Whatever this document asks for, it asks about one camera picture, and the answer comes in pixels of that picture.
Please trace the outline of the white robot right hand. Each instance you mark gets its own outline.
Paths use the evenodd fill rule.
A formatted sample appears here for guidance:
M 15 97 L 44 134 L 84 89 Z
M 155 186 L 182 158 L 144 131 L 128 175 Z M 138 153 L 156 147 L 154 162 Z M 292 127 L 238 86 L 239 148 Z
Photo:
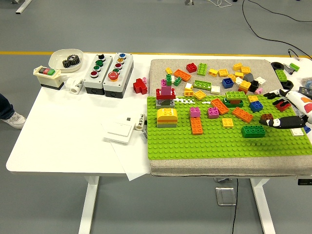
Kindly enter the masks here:
M 283 102 L 281 106 L 291 103 L 301 114 L 303 114 L 303 116 L 281 117 L 268 120 L 261 119 L 259 121 L 260 124 L 277 129 L 292 129 L 302 128 L 307 122 L 309 124 L 312 123 L 312 100 L 305 95 L 292 90 L 277 89 L 266 93 L 263 96 L 267 99 L 281 97 L 281 99 L 273 102 L 273 105 L 279 104 L 280 102 Z

